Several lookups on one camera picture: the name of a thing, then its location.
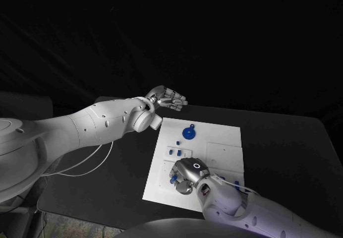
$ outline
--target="robotic hand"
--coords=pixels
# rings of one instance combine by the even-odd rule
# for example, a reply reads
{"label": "robotic hand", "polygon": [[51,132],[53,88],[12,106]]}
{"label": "robotic hand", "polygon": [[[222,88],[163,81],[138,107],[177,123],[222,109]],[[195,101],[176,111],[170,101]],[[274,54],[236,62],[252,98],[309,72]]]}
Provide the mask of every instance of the robotic hand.
{"label": "robotic hand", "polygon": [[208,221],[239,227],[273,238],[337,238],[313,226],[285,207],[252,193],[236,190],[198,158],[180,159],[170,171],[170,182],[183,195],[196,196]]}
{"label": "robotic hand", "polygon": [[159,107],[180,111],[186,97],[164,86],[146,97],[98,102],[77,113],[46,119],[0,119],[0,202],[30,188],[55,160],[68,152],[102,145],[126,133],[154,130]]}

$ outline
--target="white board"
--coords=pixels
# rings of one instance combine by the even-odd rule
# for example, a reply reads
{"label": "white board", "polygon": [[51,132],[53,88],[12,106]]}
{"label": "white board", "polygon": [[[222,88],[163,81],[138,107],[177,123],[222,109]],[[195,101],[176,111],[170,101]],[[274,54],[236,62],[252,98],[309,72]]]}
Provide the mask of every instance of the white board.
{"label": "white board", "polygon": [[[192,140],[186,140],[182,132],[190,124],[195,124],[196,137]],[[172,167],[179,159],[190,155],[205,163],[209,160],[211,165],[213,165],[213,168],[209,166],[212,173],[224,176],[226,181],[234,183],[239,181],[239,185],[244,185],[244,155],[241,147],[239,127],[164,118],[143,199],[202,212],[196,193],[182,195],[176,191],[173,184],[170,184]],[[225,149],[225,153],[218,153],[216,148]],[[219,164],[225,167],[225,170],[218,169]]]}

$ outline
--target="white cable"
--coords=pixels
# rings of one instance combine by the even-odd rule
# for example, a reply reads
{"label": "white cable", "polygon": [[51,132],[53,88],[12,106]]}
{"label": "white cable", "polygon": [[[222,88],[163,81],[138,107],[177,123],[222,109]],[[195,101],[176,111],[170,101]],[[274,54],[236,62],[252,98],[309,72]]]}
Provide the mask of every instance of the white cable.
{"label": "white cable", "polygon": [[[111,153],[111,150],[113,150],[113,143],[111,143],[111,148],[110,148],[108,154],[107,154],[107,156],[105,156],[105,159],[107,159],[107,157],[108,157],[108,155],[110,155],[110,153]],[[84,174],[81,174],[81,175],[66,175],[66,174],[59,174],[59,175],[65,175],[65,176],[71,176],[71,177],[78,177],[78,176],[87,175],[87,174],[89,174],[89,173],[102,165],[102,163],[105,162],[105,159],[102,160],[102,162],[100,163],[100,165],[98,165],[91,171],[88,171],[87,173],[84,173]]]}
{"label": "white cable", "polygon": [[72,168],[75,168],[77,166],[79,166],[79,165],[92,157],[92,155],[94,155],[94,154],[97,153],[97,151],[100,150],[101,146],[102,146],[102,145],[100,145],[100,147],[98,147],[97,150],[92,152],[92,154],[91,154],[78,164],[75,164],[74,166],[71,166],[71,167],[69,167],[68,169],[65,169],[65,170],[61,170],[61,171],[53,172],[53,173],[51,173],[51,174],[42,174],[40,177],[43,177],[43,176],[51,176],[51,175],[58,175],[59,173],[62,173],[62,172],[65,172],[66,170],[71,170]]}
{"label": "white cable", "polygon": [[225,183],[228,183],[228,184],[231,184],[231,185],[234,185],[235,187],[241,187],[241,188],[245,188],[247,190],[249,190],[252,193],[255,193],[257,195],[260,195],[260,193],[258,192],[255,192],[251,188],[248,188],[248,187],[244,187],[244,186],[241,186],[241,185],[236,185],[236,184],[234,184],[234,183],[231,183],[231,182],[228,182],[226,180],[224,180],[221,177],[219,177],[219,175],[215,173],[215,176],[225,182]]}

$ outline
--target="black background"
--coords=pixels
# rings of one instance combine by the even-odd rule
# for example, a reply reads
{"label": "black background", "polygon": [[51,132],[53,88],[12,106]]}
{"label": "black background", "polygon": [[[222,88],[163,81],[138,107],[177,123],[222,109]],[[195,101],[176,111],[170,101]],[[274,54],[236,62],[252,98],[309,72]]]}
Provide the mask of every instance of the black background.
{"label": "black background", "polygon": [[48,95],[61,116],[164,85],[192,105],[320,119],[340,156],[342,10],[342,1],[3,1],[0,89]]}

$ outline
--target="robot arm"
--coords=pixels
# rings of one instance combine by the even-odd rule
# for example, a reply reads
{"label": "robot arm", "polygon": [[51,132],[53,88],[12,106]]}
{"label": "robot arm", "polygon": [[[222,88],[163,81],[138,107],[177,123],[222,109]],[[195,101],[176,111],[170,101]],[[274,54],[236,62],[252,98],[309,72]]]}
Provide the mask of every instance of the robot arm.
{"label": "robot arm", "polygon": [[337,237],[313,226],[278,203],[254,193],[238,191],[219,176],[211,175],[199,159],[179,160],[170,178],[182,194],[187,195],[196,190],[208,221],[244,228],[273,238]]}
{"label": "robot arm", "polygon": [[156,107],[179,111],[185,100],[159,86],[146,97],[95,103],[68,116],[38,121],[0,119],[0,202],[29,189],[64,154],[107,144],[149,126],[156,130],[163,122]]}

